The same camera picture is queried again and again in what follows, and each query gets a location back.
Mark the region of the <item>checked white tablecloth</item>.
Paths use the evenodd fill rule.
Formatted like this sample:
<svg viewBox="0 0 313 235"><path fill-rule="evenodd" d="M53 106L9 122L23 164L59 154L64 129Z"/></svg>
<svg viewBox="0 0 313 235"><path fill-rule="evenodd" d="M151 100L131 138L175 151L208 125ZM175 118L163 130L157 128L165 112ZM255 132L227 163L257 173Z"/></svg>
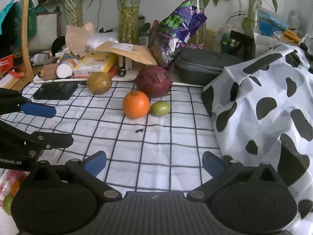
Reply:
<svg viewBox="0 0 313 235"><path fill-rule="evenodd" d="M202 155L219 155L220 149L202 104L202 89L174 86L162 98L171 107L168 114L129 119L122 101L134 89L132 82L115 82L105 94L94 95L80 84L68 100L47 101L56 108L54 118L12 113L2 120L27 133L70 133L71 147L43 152L42 159L54 165L104 151L107 164L98 177L121 193L186 193L208 181Z"/></svg>

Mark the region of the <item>purple snack bag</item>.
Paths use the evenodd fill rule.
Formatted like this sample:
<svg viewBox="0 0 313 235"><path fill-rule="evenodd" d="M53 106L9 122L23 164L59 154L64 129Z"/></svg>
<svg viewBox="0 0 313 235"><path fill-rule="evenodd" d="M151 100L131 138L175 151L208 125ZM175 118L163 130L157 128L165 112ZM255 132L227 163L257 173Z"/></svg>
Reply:
<svg viewBox="0 0 313 235"><path fill-rule="evenodd" d="M148 49L163 69L170 69L177 54L204 25L207 17L190 0L181 3L152 31Z"/></svg>

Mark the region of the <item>dark red dragon fruit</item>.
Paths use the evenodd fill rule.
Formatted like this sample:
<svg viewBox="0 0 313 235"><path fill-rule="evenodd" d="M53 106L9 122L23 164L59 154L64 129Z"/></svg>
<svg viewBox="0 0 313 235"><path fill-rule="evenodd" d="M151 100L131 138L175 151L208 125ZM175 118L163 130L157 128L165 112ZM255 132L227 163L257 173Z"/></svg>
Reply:
<svg viewBox="0 0 313 235"><path fill-rule="evenodd" d="M154 99L169 95L172 80L167 70L155 65L143 67L135 78L135 84L137 90Z"/></svg>

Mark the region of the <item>black phone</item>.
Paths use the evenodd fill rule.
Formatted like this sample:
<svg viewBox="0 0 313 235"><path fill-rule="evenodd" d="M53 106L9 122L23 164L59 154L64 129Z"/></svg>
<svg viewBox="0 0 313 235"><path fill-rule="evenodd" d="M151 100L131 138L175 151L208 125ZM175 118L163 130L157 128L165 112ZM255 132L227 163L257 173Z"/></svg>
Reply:
<svg viewBox="0 0 313 235"><path fill-rule="evenodd" d="M68 100L76 91L75 82L56 82L43 84L34 94L35 100Z"/></svg>

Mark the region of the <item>white plastic bag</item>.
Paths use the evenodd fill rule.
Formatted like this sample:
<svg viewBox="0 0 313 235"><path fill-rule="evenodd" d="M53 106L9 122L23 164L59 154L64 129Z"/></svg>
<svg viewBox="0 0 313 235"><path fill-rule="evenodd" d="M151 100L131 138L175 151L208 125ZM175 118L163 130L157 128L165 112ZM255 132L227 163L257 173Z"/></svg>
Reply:
<svg viewBox="0 0 313 235"><path fill-rule="evenodd" d="M86 43L86 48L90 50L94 50L100 47L107 41L113 41L119 43L118 41L118 32L96 32L89 36L89 39Z"/></svg>

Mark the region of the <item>yellow medicine box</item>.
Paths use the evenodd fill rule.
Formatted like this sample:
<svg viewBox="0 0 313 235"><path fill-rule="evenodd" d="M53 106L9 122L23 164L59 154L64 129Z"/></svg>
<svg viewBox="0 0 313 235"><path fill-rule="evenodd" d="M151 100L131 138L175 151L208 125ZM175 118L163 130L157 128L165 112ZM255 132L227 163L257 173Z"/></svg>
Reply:
<svg viewBox="0 0 313 235"><path fill-rule="evenodd" d="M107 73L115 64L116 54L110 52L93 52L85 56L73 68L75 76L88 77L95 72Z"/></svg>

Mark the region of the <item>large orange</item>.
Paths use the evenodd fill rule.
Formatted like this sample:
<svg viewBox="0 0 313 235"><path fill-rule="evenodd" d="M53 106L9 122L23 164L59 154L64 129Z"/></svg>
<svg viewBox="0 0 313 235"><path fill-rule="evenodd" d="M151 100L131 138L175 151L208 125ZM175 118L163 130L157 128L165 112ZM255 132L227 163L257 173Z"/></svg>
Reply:
<svg viewBox="0 0 313 235"><path fill-rule="evenodd" d="M122 108L128 118L139 119L148 114L150 100L142 91L134 90L124 97Z"/></svg>

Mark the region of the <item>crumpled brown paper bag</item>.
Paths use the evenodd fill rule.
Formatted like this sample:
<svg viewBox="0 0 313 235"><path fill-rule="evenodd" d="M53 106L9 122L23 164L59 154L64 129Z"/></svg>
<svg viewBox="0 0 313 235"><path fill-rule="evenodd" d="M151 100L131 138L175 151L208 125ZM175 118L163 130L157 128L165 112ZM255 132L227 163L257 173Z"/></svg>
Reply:
<svg viewBox="0 0 313 235"><path fill-rule="evenodd" d="M92 22L89 22L82 27L67 25L65 36L66 47L74 56L83 57L87 41L94 33L95 27Z"/></svg>

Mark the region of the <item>black zip case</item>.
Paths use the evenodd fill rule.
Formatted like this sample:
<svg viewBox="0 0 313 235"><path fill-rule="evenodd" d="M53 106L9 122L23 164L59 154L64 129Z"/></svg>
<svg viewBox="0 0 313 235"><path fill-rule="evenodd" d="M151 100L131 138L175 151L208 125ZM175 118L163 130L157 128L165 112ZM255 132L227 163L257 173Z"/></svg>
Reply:
<svg viewBox="0 0 313 235"><path fill-rule="evenodd" d="M243 60L221 52L183 48L175 60L178 76L183 83L206 86L217 78L225 67Z"/></svg>

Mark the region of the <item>glass vase with bamboo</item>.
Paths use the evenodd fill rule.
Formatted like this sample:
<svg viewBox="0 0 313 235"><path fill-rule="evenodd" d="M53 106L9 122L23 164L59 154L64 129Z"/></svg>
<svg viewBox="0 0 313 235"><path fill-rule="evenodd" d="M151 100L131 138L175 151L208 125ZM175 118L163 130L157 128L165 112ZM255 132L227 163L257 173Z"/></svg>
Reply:
<svg viewBox="0 0 313 235"><path fill-rule="evenodd" d="M139 4L140 0L117 0L118 41L139 43Z"/></svg>

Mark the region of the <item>brown paper envelope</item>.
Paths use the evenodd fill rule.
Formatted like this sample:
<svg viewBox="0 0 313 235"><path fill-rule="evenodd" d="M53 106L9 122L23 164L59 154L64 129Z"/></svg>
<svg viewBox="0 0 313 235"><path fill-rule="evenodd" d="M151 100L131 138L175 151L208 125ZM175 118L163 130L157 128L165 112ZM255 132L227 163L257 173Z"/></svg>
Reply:
<svg viewBox="0 0 313 235"><path fill-rule="evenodd" d="M131 60L144 65L157 65L156 59L154 58L150 50L145 46L107 41L101 46L97 47L95 51L111 52L130 58Z"/></svg>

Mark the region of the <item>tiny orange tangerine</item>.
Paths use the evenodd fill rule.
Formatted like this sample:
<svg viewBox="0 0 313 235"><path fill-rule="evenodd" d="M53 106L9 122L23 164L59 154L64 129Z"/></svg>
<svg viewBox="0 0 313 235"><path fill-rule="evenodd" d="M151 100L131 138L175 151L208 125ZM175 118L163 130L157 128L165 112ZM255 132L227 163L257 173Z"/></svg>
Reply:
<svg viewBox="0 0 313 235"><path fill-rule="evenodd" d="M18 192L19 188L20 188L20 181L16 180L14 181L14 183L12 184L12 188L11 188L11 194L13 196L16 195L16 193Z"/></svg>

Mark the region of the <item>small brown leather pouch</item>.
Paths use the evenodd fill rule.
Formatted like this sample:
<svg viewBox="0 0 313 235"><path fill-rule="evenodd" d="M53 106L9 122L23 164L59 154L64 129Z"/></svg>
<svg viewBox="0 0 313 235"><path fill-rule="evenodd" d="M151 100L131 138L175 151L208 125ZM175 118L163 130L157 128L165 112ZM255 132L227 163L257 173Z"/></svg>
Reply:
<svg viewBox="0 0 313 235"><path fill-rule="evenodd" d="M40 72L41 78L44 81L55 80L57 78L56 70L58 66L58 63L44 65Z"/></svg>

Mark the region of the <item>white cylinder bottle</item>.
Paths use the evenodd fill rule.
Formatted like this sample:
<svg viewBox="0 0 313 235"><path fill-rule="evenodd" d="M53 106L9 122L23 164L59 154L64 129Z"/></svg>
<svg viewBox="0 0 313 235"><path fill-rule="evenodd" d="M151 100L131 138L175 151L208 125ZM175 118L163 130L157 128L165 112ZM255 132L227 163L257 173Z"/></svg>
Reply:
<svg viewBox="0 0 313 235"><path fill-rule="evenodd" d="M69 62L63 62L58 65L56 69L56 75L60 79L70 78L73 74L73 65Z"/></svg>

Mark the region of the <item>cow print cloth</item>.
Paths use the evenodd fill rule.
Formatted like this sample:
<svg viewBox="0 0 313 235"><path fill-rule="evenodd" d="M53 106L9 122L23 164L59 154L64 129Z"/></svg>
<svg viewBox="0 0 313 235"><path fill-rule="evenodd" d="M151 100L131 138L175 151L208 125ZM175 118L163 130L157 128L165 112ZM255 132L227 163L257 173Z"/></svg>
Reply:
<svg viewBox="0 0 313 235"><path fill-rule="evenodd" d="M224 68L202 101L221 153L270 163L297 203L293 234L312 234L312 56L280 44Z"/></svg>

